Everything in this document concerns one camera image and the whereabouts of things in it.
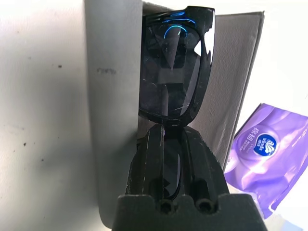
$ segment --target blue logo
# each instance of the blue logo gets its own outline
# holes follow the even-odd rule
[[[269,134],[262,134],[257,138],[254,151],[262,156],[270,156],[275,153],[277,141]]]

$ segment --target purple package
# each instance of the purple package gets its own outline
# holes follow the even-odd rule
[[[308,165],[308,117],[261,104],[236,135],[226,181],[268,218]]]

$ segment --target sunglasses lens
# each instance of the sunglasses lens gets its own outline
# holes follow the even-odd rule
[[[197,84],[201,53],[195,48],[200,37],[190,27],[172,24],[149,26],[143,33],[140,108],[179,117],[186,112]]]

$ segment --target white wall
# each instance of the white wall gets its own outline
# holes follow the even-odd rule
[[[1,0],[0,230],[103,230],[94,186],[82,1]]]

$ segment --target sunglasses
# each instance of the sunglasses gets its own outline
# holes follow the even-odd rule
[[[142,19],[139,115],[185,127],[202,104],[213,61],[215,10],[189,6]]]

